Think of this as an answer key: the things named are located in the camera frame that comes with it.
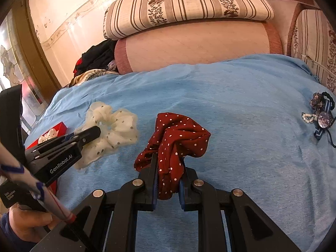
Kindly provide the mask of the person's left hand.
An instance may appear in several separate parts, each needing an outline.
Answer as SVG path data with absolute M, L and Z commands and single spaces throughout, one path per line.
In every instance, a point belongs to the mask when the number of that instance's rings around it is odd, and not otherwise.
M 37 228 L 47 226 L 52 230 L 61 220 L 49 212 L 22 210 L 18 204 L 9 209 L 9 224 L 23 241 L 38 243 L 43 237 Z

